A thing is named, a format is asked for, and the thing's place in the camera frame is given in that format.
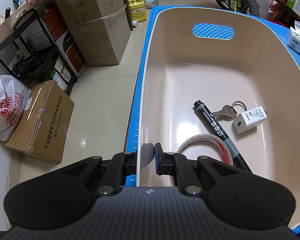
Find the tape roll red white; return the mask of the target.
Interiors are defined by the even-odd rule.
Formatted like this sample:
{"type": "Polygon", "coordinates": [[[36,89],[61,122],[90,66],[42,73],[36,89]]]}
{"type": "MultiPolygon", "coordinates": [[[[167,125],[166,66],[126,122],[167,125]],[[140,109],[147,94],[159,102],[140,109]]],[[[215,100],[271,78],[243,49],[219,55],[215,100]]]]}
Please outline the tape roll red white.
{"type": "Polygon", "coordinates": [[[196,160],[201,155],[207,155],[228,165],[234,164],[230,150],[215,135],[194,135],[179,146],[177,153],[181,153],[191,160],[196,160]]]}

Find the black marker pen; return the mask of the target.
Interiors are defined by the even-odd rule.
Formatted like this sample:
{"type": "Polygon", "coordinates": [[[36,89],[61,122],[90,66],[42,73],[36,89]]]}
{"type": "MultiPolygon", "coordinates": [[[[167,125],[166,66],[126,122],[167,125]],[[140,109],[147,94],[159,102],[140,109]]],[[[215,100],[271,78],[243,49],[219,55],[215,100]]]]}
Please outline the black marker pen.
{"type": "Polygon", "coordinates": [[[226,145],[226,149],[230,151],[232,161],[237,168],[245,170],[247,172],[252,172],[249,165],[246,163],[244,158],[241,156],[239,150],[234,145],[233,141],[229,138],[225,130],[222,128],[220,123],[211,116],[210,110],[206,105],[200,100],[194,103],[194,109],[198,116],[202,119],[203,123],[211,134],[215,135],[226,145]]]}

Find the silver keys with ring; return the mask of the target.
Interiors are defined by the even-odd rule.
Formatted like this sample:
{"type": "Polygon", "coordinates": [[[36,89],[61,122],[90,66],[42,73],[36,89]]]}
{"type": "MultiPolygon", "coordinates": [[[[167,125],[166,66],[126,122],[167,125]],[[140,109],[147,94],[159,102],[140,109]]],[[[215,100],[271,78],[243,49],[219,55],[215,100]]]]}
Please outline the silver keys with ring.
{"type": "Polygon", "coordinates": [[[234,101],[231,105],[224,105],[222,107],[222,109],[219,110],[219,111],[211,112],[210,116],[212,118],[218,118],[218,117],[221,117],[221,116],[225,116],[227,118],[233,118],[234,119],[238,115],[237,111],[234,108],[234,106],[237,106],[237,105],[241,106],[245,111],[248,110],[244,102],[237,100],[237,101],[234,101]]]}

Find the white usb charger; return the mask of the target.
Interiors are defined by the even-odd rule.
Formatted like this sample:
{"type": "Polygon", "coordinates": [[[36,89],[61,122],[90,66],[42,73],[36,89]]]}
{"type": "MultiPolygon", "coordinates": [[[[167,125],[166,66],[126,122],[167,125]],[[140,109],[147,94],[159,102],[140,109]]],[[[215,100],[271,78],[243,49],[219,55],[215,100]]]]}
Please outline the white usb charger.
{"type": "Polygon", "coordinates": [[[237,134],[242,134],[260,125],[267,118],[267,112],[262,106],[239,113],[232,125],[237,134]]]}

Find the cardboard box on floor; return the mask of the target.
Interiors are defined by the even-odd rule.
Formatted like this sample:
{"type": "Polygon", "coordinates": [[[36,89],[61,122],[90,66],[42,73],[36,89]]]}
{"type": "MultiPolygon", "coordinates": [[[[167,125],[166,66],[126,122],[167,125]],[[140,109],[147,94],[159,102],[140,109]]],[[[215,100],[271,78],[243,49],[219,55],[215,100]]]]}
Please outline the cardboard box on floor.
{"type": "Polygon", "coordinates": [[[0,144],[29,157],[61,163],[74,102],[53,80],[31,87],[16,128],[0,144]]]}

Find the white red plastic bag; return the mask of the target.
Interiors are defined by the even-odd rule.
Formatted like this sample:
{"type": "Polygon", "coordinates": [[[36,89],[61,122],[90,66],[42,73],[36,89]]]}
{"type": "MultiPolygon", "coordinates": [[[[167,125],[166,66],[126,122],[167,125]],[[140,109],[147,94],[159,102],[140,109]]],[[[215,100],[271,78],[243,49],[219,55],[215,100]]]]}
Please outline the white red plastic bag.
{"type": "Polygon", "coordinates": [[[11,75],[0,76],[0,141],[7,141],[18,124],[31,90],[11,75]]]}

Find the black metal shelf cart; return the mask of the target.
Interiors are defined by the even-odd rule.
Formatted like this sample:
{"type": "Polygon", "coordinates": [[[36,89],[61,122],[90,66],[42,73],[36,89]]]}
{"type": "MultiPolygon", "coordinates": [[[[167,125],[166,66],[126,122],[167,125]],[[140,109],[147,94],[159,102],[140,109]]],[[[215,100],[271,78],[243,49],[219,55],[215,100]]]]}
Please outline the black metal shelf cart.
{"type": "Polygon", "coordinates": [[[67,95],[77,77],[35,9],[23,10],[12,29],[0,26],[0,63],[25,85],[54,80],[67,95]]]}

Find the large cardboard box stack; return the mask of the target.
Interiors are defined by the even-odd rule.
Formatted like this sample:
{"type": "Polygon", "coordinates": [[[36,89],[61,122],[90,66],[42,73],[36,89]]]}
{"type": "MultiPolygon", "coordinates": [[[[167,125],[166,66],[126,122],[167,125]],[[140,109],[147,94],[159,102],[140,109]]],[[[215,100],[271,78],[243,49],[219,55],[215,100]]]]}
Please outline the large cardboard box stack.
{"type": "Polygon", "coordinates": [[[120,64],[130,38],[123,0],[55,0],[91,67],[120,64]]]}

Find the yellow detergent jug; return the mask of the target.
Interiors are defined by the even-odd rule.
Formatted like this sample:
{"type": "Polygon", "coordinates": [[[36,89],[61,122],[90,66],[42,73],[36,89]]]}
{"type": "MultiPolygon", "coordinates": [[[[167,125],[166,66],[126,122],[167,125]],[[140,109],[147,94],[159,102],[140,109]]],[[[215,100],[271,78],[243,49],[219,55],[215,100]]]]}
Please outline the yellow detergent jug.
{"type": "Polygon", "coordinates": [[[128,7],[133,21],[140,23],[147,20],[144,0],[129,0],[128,7]]]}

